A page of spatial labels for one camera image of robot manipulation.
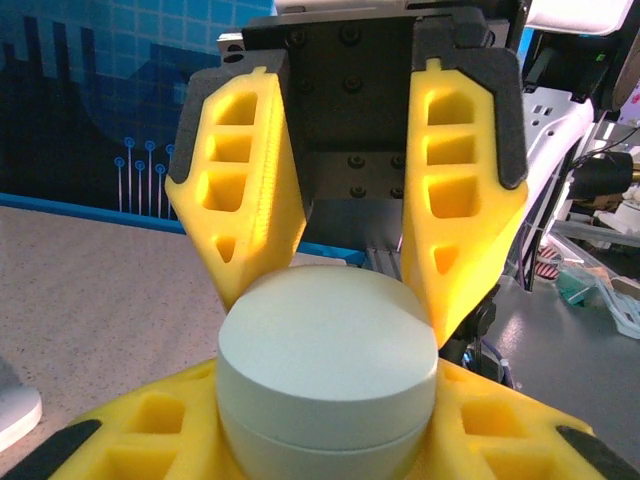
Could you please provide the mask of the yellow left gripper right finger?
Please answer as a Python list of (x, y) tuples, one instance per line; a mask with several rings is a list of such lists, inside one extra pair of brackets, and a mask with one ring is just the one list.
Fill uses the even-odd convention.
[(583, 421), (442, 360), (410, 479), (636, 479)]

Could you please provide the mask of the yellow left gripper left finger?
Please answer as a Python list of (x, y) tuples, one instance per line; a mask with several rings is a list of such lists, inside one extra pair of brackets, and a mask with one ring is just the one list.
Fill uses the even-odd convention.
[(7, 479), (241, 479), (216, 406), (208, 360), (74, 419)]

